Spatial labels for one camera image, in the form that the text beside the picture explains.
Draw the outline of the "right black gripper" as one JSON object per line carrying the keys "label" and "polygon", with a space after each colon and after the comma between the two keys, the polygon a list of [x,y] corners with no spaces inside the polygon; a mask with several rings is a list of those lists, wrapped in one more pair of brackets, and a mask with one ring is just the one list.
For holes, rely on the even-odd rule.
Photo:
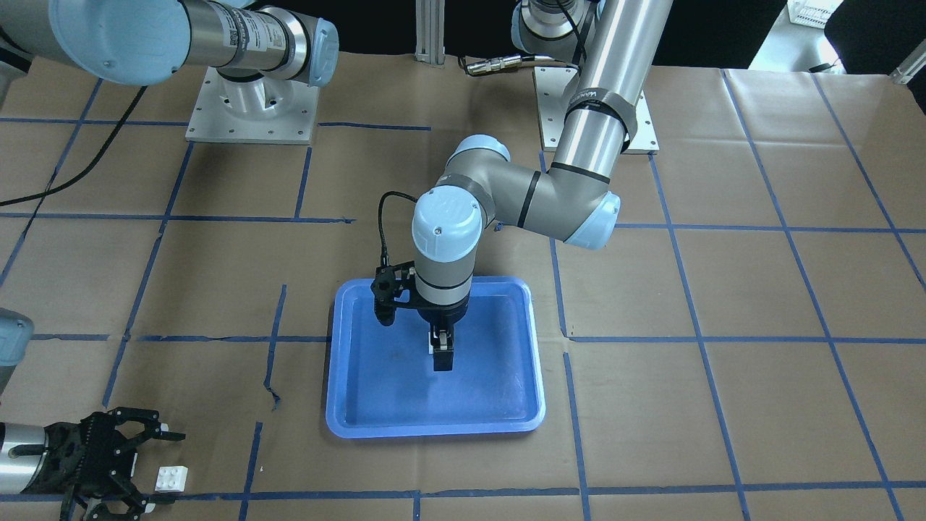
{"label": "right black gripper", "polygon": [[[126,438],[118,427],[139,423],[139,434]],[[44,432],[48,443],[40,469],[40,491],[63,494],[60,514],[70,514],[79,502],[86,520],[140,520],[159,505],[174,504],[178,492],[142,494],[129,478],[135,449],[150,439],[184,441],[186,434],[174,432],[160,422],[160,412],[133,407],[116,407],[94,412],[80,423],[53,423]],[[90,498],[89,504],[82,497]],[[125,505],[125,512],[112,512],[106,501]]]}

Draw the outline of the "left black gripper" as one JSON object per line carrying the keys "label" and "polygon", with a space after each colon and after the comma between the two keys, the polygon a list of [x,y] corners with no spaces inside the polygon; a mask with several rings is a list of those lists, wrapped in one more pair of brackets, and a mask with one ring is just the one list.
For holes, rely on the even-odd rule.
{"label": "left black gripper", "polygon": [[469,300],[462,299],[452,305],[434,305],[427,301],[425,307],[417,310],[420,317],[430,324],[431,340],[436,343],[433,370],[437,372],[453,368],[454,324],[462,320],[467,313]]}

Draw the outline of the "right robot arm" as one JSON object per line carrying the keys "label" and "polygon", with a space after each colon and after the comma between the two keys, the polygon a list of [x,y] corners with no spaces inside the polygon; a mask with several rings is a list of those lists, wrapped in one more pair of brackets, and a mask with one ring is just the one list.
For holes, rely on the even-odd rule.
{"label": "right robot arm", "polygon": [[[333,79],[331,21],[267,1],[4,1],[2,93],[45,57],[138,93],[89,165],[92,171],[146,88],[185,66],[206,76],[186,138],[211,144],[307,145],[321,87]],[[186,470],[132,482],[139,445],[182,441],[158,411],[116,407],[78,423],[2,423],[2,493],[56,496],[59,519],[138,520],[183,491]]]}

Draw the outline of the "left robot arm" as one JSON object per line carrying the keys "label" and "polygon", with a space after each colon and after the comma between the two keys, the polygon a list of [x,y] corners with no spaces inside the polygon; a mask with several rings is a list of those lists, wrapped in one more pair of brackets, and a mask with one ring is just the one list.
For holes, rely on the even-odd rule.
{"label": "left robot arm", "polygon": [[433,368],[451,370],[454,324],[467,311],[479,244],[494,221],[599,250],[621,201],[611,192],[619,155],[638,132],[637,105],[671,11],[669,1],[520,1],[512,40],[523,51],[564,62],[563,87],[539,89],[553,129],[545,169],[513,163],[497,139],[473,135],[450,155],[436,185],[415,205],[413,263],[391,288],[375,284],[377,314],[407,306],[429,323]]}

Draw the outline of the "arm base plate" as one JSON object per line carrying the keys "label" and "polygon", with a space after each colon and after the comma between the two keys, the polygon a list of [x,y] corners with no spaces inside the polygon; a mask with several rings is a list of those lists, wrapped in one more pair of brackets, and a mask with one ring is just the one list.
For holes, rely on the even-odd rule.
{"label": "arm base plate", "polygon": [[211,144],[309,145],[319,98],[320,87],[264,76],[230,80],[208,68],[185,138]]}
{"label": "arm base plate", "polygon": [[[545,152],[558,149],[559,138],[564,128],[565,113],[570,93],[577,86],[575,68],[538,67],[533,70],[535,81],[538,121],[541,145]],[[626,154],[655,154],[660,151],[657,132],[652,122],[645,93],[640,93],[636,103],[638,128],[634,139],[629,142]]]}

